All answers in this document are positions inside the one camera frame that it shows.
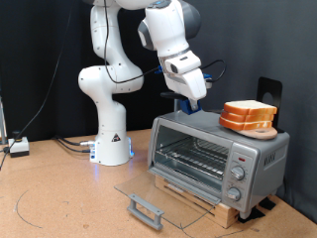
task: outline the wooden pallet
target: wooden pallet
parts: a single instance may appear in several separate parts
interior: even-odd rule
[[[230,227],[238,220],[239,211],[237,209],[231,208],[223,203],[219,203],[218,205],[209,203],[192,192],[175,186],[159,176],[156,176],[156,187],[202,214],[209,211],[205,216],[224,228]]]

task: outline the toaster oven knob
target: toaster oven knob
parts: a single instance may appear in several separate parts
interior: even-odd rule
[[[227,196],[233,200],[239,200],[241,195],[240,195],[240,191],[237,190],[235,187],[231,187],[228,190]]]
[[[236,179],[236,180],[241,180],[245,177],[245,171],[241,167],[234,167],[231,169],[231,175]]]

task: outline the table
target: table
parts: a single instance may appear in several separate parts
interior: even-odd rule
[[[0,172],[3,237],[317,237],[316,224],[278,197],[265,217],[224,229],[203,217],[184,230],[165,220],[156,231],[127,210],[130,200],[114,188],[147,169],[151,130],[128,132],[136,155],[118,167],[92,164],[87,154],[56,141],[30,143],[28,157],[5,161]],[[80,142],[93,136],[72,138]]]

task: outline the toast slice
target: toast slice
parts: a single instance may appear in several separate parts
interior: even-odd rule
[[[272,121],[274,119],[273,114],[238,115],[230,112],[222,112],[221,117],[233,122]]]
[[[233,129],[237,131],[254,130],[254,129],[271,127],[271,121],[234,122],[234,121],[229,121],[223,117],[219,118],[219,124],[229,129]]]
[[[238,115],[276,114],[277,108],[254,100],[226,102],[224,110]]]

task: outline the cable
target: cable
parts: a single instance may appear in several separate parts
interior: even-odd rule
[[[60,142],[63,146],[65,146],[66,148],[68,148],[69,150],[73,151],[73,152],[79,152],[79,153],[90,153],[90,150],[82,150],[82,151],[77,151],[74,150],[70,147],[68,147],[66,144],[64,144],[62,141],[60,141],[59,139],[56,139],[58,142]]]
[[[153,72],[153,71],[158,70],[158,67],[155,67],[155,68],[153,68],[153,69],[151,69],[151,70],[149,70],[149,71],[147,71],[147,72],[141,74],[140,76],[136,76],[136,77],[133,77],[133,78],[124,80],[124,81],[120,81],[120,82],[115,81],[115,80],[111,77],[110,72],[109,72],[108,67],[107,67],[107,44],[108,44],[108,38],[109,38],[109,22],[108,22],[108,11],[107,11],[106,0],[104,0],[104,4],[105,4],[105,14],[106,14],[106,22],[107,22],[107,38],[106,38],[106,43],[105,43],[104,59],[105,59],[106,70],[107,70],[107,72],[108,72],[108,75],[109,75],[111,81],[113,81],[114,83],[117,83],[117,84],[125,83],[125,82],[128,82],[128,81],[133,81],[133,80],[135,80],[135,79],[137,79],[137,78],[139,78],[139,77],[145,76],[145,75],[147,75],[147,74],[149,74],[149,73],[151,73],[151,72]]]
[[[70,23],[70,18],[71,18],[71,12],[72,12],[72,7],[73,7],[73,3],[74,3],[74,0],[72,0],[72,3],[71,3],[71,7],[70,7],[70,10],[69,10],[69,15],[68,15],[68,21],[67,21],[67,27],[66,27],[66,31],[65,31],[65,35],[63,37],[63,41],[62,41],[62,45],[61,45],[61,50],[60,50],[60,53],[59,53],[59,56],[58,56],[58,59],[57,59],[57,63],[56,63],[56,66],[55,66],[55,70],[54,70],[54,73],[53,73],[53,78],[52,78],[52,81],[51,81],[51,85],[49,87],[49,90],[48,90],[48,93],[47,93],[47,96],[40,108],[40,110],[38,111],[38,113],[31,119],[31,121],[25,126],[25,128],[23,128],[23,130],[20,132],[20,134],[14,138],[14,141],[12,143],[12,145],[10,146],[9,150],[6,152],[6,154],[4,155],[3,159],[2,159],[2,162],[1,162],[1,165],[0,165],[0,171],[3,167],[3,163],[10,151],[10,149],[13,147],[13,145],[16,143],[16,139],[17,138],[20,138],[21,135],[24,133],[24,131],[31,125],[31,123],[39,116],[39,114],[41,113],[41,111],[43,110],[44,106],[46,105],[47,103],[47,100],[49,98],[49,95],[50,95],[50,92],[52,90],[52,86],[53,86],[53,82],[54,82],[54,79],[55,79],[55,76],[56,76],[56,72],[57,72],[57,69],[58,69],[58,66],[59,66],[59,61],[60,61],[60,58],[61,58],[61,54],[63,52],[63,47],[65,45],[65,40],[66,40],[66,35],[67,35],[67,32],[68,32],[68,28],[69,28],[69,23]]]
[[[80,146],[80,143],[67,141],[66,139],[64,139],[63,137],[61,137],[61,136],[59,136],[59,135],[55,135],[55,136],[53,137],[53,139],[60,139],[60,140],[66,142],[67,144],[69,144],[69,145],[71,145],[71,146]]]
[[[209,67],[209,66],[215,64],[216,62],[222,62],[222,63],[224,64],[224,69],[222,70],[222,72],[220,73],[220,75],[218,76],[218,78],[216,78],[216,79],[208,79],[208,80],[206,80],[207,82],[216,82],[216,81],[218,81],[218,80],[225,74],[225,72],[226,72],[226,70],[227,70],[227,64],[226,64],[225,61],[222,60],[222,59],[214,60],[214,61],[210,62],[209,64],[200,67],[200,69],[205,69],[205,68],[207,68],[207,67]]]

